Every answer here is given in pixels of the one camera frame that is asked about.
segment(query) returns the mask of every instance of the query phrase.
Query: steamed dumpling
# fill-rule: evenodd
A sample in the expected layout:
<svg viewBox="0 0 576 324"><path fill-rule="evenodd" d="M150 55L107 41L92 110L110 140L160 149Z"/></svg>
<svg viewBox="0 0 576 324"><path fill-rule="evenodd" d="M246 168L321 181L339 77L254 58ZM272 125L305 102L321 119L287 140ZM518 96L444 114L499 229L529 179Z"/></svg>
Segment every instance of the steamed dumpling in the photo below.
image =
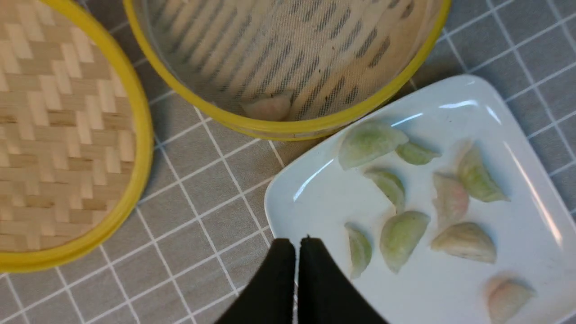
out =
<svg viewBox="0 0 576 324"><path fill-rule="evenodd" d="M352 274L350 278L356 279L366 270L372 259L372 246L364 234L352 224L344 225L348 231L350 241L350 259L352 260Z"/></svg>
<svg viewBox="0 0 576 324"><path fill-rule="evenodd" d="M494 242L475 223L450 226L432 241L431 248L459 258L486 263L496 262Z"/></svg>
<svg viewBox="0 0 576 324"><path fill-rule="evenodd" d="M460 161L458 178L468 194L480 201L510 201L490 176L476 145L473 145Z"/></svg>
<svg viewBox="0 0 576 324"><path fill-rule="evenodd" d="M366 164L408 142L408 137L379 120L364 122L352 128L344 138L338 161L347 170Z"/></svg>
<svg viewBox="0 0 576 324"><path fill-rule="evenodd" d="M468 193L460 181L433 175L436 199L432 201L438 213L438 227L444 227L462 219L468 210Z"/></svg>
<svg viewBox="0 0 576 324"><path fill-rule="evenodd" d="M249 103L242 103L241 106L246 116L250 118L277 122L288 116L293 93L285 91L274 97L261 97Z"/></svg>
<svg viewBox="0 0 576 324"><path fill-rule="evenodd" d="M488 298L492 324L504 324L534 297L532 290L512 280L501 283Z"/></svg>
<svg viewBox="0 0 576 324"><path fill-rule="evenodd" d="M372 170L364 173L384 193L396 208L396 214L404 212L404 186L398 177L383 170Z"/></svg>
<svg viewBox="0 0 576 324"><path fill-rule="evenodd" d="M402 160L413 165L428 164L433 158L442 156L439 153L425 149L412 142L398 146L396 148L396 154L398 154Z"/></svg>
<svg viewBox="0 0 576 324"><path fill-rule="evenodd" d="M430 218L420 212L405 212L390 218L380 236L380 252L388 268L398 273L420 242Z"/></svg>

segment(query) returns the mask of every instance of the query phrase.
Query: white plate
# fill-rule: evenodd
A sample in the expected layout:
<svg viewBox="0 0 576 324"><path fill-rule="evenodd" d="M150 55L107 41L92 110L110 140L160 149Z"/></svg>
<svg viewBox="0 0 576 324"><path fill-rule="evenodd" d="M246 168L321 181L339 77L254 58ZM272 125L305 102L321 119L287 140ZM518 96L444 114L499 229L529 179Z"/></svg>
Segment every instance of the white plate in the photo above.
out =
<svg viewBox="0 0 576 324"><path fill-rule="evenodd" d="M382 119L417 142L443 153L414 166L390 153L367 167L391 169L403 181L406 210L428 214L431 222L398 275L386 267L378 248L392 205L362 176L344 172L336 159L348 128ZM474 76L453 77L419 90L363 118L294 161L270 183L265 207L274 236L299 248L306 235L321 238L345 273L350 273L344 223L369 231L372 261L353 280L357 290L388 321L404 323L489 323L486 309L492 278L519 277L537 292L509 323L556 323L576 310L576 231L572 218L517 122L496 90ZM438 233L434 171L452 171L463 140L476 141L492 176L511 202L471 199L466 221L488 229L497 246L495 265L431 251Z"/></svg>

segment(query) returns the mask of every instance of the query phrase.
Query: woven bamboo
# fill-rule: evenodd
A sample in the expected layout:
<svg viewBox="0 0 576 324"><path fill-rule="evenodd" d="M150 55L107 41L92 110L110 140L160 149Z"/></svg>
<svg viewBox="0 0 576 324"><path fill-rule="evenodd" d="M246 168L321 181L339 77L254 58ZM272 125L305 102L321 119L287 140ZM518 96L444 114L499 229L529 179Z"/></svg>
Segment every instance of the woven bamboo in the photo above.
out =
<svg viewBox="0 0 576 324"><path fill-rule="evenodd" d="M0 251L89 232L134 158L127 94L98 47L42 2L0 0Z"/></svg>

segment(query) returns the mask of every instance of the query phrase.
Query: yellow rim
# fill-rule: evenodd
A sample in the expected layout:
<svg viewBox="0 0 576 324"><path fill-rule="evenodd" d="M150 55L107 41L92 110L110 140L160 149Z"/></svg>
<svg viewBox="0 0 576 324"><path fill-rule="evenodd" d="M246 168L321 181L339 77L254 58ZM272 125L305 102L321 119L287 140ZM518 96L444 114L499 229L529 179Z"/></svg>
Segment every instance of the yellow rim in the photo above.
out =
<svg viewBox="0 0 576 324"><path fill-rule="evenodd" d="M255 135L248 130L253 130L258 133L277 134L314 133L325 129L338 127L340 125L346 125L376 109L380 104L390 99L398 90L400 90L400 88L414 75L422 63L424 63L426 57L430 51L432 51L432 48L434 48L436 40L438 39L442 31L442 27L446 22L446 18L448 17L448 12L450 11L450 0L443 0L440 13L434 24L434 28L432 29L430 36L428 39L426 39L422 48L396 78L394 78L390 83L388 83L370 98L346 110L325 117L302 120L298 122L268 122L264 120L239 116L222 110L203 100L194 94L191 90L189 90L185 85L180 83L180 81L178 81L176 77L174 77L172 73L164 66L160 58L156 55L156 52L152 49L152 46L148 43L148 40L144 35L144 32L142 32L142 28L140 27L140 23L136 16L136 12L134 10L134 1L135 0L124 0L124 8L126 10L126 15L128 16L128 22L130 23L132 32L134 33L140 48L144 52L144 55L147 57L148 61L160 75L160 77L162 77L162 79L164 79L164 81L180 96L198 107L208 116L239 132L257 137L264 136L259 134ZM318 136L294 138L294 140L305 140L326 135L327 134L319 134Z"/></svg>
<svg viewBox="0 0 576 324"><path fill-rule="evenodd" d="M93 230L65 245L25 253L0 253L0 272L29 272L61 265L92 251L110 237L130 214L146 186L152 164L153 131L146 95L132 64L114 38L72 0L42 0L80 27L116 69L132 107L137 137L136 159L124 196Z"/></svg>

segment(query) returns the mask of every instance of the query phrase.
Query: dumpling in steamer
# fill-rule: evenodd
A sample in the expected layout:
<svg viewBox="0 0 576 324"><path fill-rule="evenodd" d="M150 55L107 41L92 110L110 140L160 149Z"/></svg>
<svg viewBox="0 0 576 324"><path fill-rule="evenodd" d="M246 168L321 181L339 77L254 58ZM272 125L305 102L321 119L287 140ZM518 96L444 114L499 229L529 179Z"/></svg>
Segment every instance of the dumpling in steamer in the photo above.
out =
<svg viewBox="0 0 576 324"><path fill-rule="evenodd" d="M293 91L285 91L273 97L260 97L248 103L240 105L246 112L246 116L252 119L279 122L286 118L290 112Z"/></svg>

